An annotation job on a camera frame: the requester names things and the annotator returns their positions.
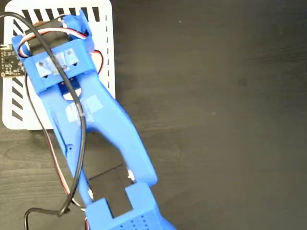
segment blue 3d-printed part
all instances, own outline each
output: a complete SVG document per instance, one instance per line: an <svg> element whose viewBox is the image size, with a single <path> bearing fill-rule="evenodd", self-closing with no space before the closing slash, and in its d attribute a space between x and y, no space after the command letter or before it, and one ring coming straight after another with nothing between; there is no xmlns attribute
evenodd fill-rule
<svg viewBox="0 0 307 230"><path fill-rule="evenodd" d="M90 56L94 51L92 32L84 13L80 11L78 16L64 16L63 20L68 28L88 34L85 40L72 36L70 42L52 49L75 89L82 90L79 98L86 117L87 132L96 131L113 143L120 150L136 181L126 188L133 209L113 218L105 199L92 201L88 179L82 171L78 189L86 205L91 230L175 230L162 217L150 190L150 186L157 182L157 176L136 128L99 80ZM17 54L21 39L22 36L12 39ZM60 148L74 176L81 141L80 121L75 104L64 99L67 89L46 52L19 59L45 106Z"/></svg>

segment white plastic base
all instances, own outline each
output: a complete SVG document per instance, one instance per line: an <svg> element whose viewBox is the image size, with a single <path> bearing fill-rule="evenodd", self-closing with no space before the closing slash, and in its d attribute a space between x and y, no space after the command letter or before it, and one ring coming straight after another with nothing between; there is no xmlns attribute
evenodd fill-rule
<svg viewBox="0 0 307 230"><path fill-rule="evenodd" d="M26 18L29 16L32 23L41 19L49 21L51 19L50 13L52 13L53 18L56 18L62 12L64 14L74 14L74 12L78 14L81 9L88 15L95 49L100 50L104 56L105 63L99 78L115 98L113 22L112 6L109 0L31 0L31 3L25 0L12 0L5 7L7 12L16 12ZM27 27L21 22L15 21L14 23L14 21L11 17L5 18L5 45L12 43L13 34L23 34L16 23L23 31L27 30ZM35 94L31 84L29 84L29 89L31 99L44 127L51 129L52 126L43 104ZM23 77L3 79L2 120L9 129L41 129L26 97Z"/></svg>

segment hole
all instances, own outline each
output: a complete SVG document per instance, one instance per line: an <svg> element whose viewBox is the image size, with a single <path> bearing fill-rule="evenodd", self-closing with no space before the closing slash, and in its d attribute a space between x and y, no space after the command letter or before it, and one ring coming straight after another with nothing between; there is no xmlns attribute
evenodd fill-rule
<svg viewBox="0 0 307 230"><path fill-rule="evenodd" d="M24 17L25 17L28 21L30 21L31 23L33 23L32 20L31 20L29 11L28 11L28 10L21 10L21 11L23 12Z"/></svg>
<svg viewBox="0 0 307 230"><path fill-rule="evenodd" d="M13 24L16 25L16 27L23 33L24 31L22 30L22 28L20 27L20 25L17 23L17 21L14 19L13 20Z"/></svg>
<svg viewBox="0 0 307 230"><path fill-rule="evenodd" d="M23 106L21 104L19 104L14 98L12 98L12 104L16 105L20 109L23 109Z"/></svg>
<svg viewBox="0 0 307 230"><path fill-rule="evenodd" d="M17 78L12 78L14 82L16 82L19 86L23 87L24 85Z"/></svg>
<svg viewBox="0 0 307 230"><path fill-rule="evenodd" d="M69 8L69 12L70 12L72 15L74 15L74 16L77 15L76 9L75 9L75 8Z"/></svg>
<svg viewBox="0 0 307 230"><path fill-rule="evenodd" d="M23 95L17 89L15 89L15 87L12 87L12 92L15 93L17 96L19 96L20 98L24 98Z"/></svg>
<svg viewBox="0 0 307 230"><path fill-rule="evenodd" d="M52 9L46 9L46 13L50 20L54 19Z"/></svg>
<svg viewBox="0 0 307 230"><path fill-rule="evenodd" d="M12 116L13 117L16 117L18 120L23 120L23 118L18 114L18 113L16 113L14 110L12 110Z"/></svg>
<svg viewBox="0 0 307 230"><path fill-rule="evenodd" d="M85 17L88 21L88 15L87 15L87 8L86 7L81 7L81 10L83 10L84 14L85 14Z"/></svg>
<svg viewBox="0 0 307 230"><path fill-rule="evenodd" d="M43 21L43 17L42 17L42 14L40 13L40 10L39 9L34 9L34 13L35 15L37 16L37 19L42 22Z"/></svg>
<svg viewBox="0 0 307 230"><path fill-rule="evenodd" d="M98 7L93 7L93 12L94 12L95 21L96 22L100 22L99 8Z"/></svg>
<svg viewBox="0 0 307 230"><path fill-rule="evenodd" d="M76 92L76 94L79 97L81 95L82 90L81 89L76 89L75 92ZM63 97L64 97L65 100L68 100L68 101L72 101L73 100L70 92L65 94Z"/></svg>
<svg viewBox="0 0 307 230"><path fill-rule="evenodd" d="M63 8L58 8L58 12L59 12L59 15L64 14L64 9Z"/></svg>
<svg viewBox="0 0 307 230"><path fill-rule="evenodd" d="M99 133L91 132L88 137L84 165L95 200L105 198L113 218L131 211L132 206L125 193L131 180L119 150Z"/></svg>

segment black wire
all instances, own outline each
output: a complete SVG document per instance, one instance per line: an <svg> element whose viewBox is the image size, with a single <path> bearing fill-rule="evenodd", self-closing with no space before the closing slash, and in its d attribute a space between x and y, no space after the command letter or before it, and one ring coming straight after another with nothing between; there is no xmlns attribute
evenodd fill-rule
<svg viewBox="0 0 307 230"><path fill-rule="evenodd" d="M45 129L45 127L44 127L44 125L43 125L41 119L39 118L39 115L38 115L38 113L37 113L37 111L36 111L36 109L35 109L35 107L34 107L34 104L33 104L33 102L32 102L31 96L30 96L29 85L28 85L28 73L27 73L27 72L26 72L25 75L24 75L24 85L25 85L25 92L26 92L26 94L27 94L28 101L29 101L29 103L30 103L30 105L31 105L31 108L32 108L32 110L33 110L33 112L34 112L34 114L35 114L35 116L36 116L36 118L37 118L37 120L38 120L40 126L42 127L42 130L43 130L45 139L46 139L46 141L47 141L47 143L48 143L48 146L49 146L49 148L51 149L52 146L50 146L49 141L48 141L48 132L47 132L47 130ZM55 168L56 171L57 171L57 175L59 176L59 180L61 181L61 178L60 178L59 172L58 172L58 170L57 170L57 166L56 166L55 161L53 161L53 164L54 164L54 168ZM72 200L71 202L72 202L75 206L79 207L79 206L74 202L74 200Z"/></svg>
<svg viewBox="0 0 307 230"><path fill-rule="evenodd" d="M35 34L36 38L42 44L42 47L48 53L51 61L53 62L53 64L57 68L61 77L63 78L63 81L66 84L68 91L71 93L71 96L72 96L72 98L73 98L73 100L76 104L76 108L77 108L77 111L78 111L78 114L79 114L79 117L80 117L80 126L81 126L80 153L79 153L79 157L78 157L78 163L77 163L75 176L73 178L73 182L72 182L72 185L71 185L71 192L67 195L67 198L66 198L62 208L58 211L47 210L47 209L42 209L42 208L30 208L29 210L27 210L27 212L24 215L24 228L25 228L25 230L28 230L29 229L28 216L31 212L38 212L38 213L43 213L43 214L48 214L48 215L57 215L58 217L61 217L62 215L64 215L65 213L68 212L68 210L69 210L68 206L70 205L70 203L71 203L71 201L72 201L72 199L73 199L73 197L76 193L79 178L80 178L80 175L81 175L81 172L82 172L82 167L83 167L84 153L85 153L85 143L86 143L86 120L85 120L82 105L81 105L81 102L80 102L78 95L76 94L75 90L73 89L73 86L71 85L68 76L66 75L65 71L62 69L58 60L53 55L50 46L44 40L43 36L38 32L38 30L35 28L35 26L33 26L29 21L27 21L23 16L21 16L17 13L14 13L14 12L1 12L0 13L0 18L7 17L7 16L18 19L22 23L24 23Z"/></svg>

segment wood grain surface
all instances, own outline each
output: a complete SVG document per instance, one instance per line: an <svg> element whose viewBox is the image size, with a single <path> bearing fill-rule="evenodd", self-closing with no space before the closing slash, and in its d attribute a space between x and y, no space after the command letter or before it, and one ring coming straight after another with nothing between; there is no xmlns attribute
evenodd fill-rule
<svg viewBox="0 0 307 230"><path fill-rule="evenodd" d="M155 165L165 218L178 230L305 230L307 2L112 4L117 100ZM97 134L86 154L90 176L122 171L118 151ZM114 170L93 179L101 196L120 195ZM1 124L0 229L21 230L29 207L63 200L42 133ZM83 214L30 222L31 230L81 230Z"/></svg>

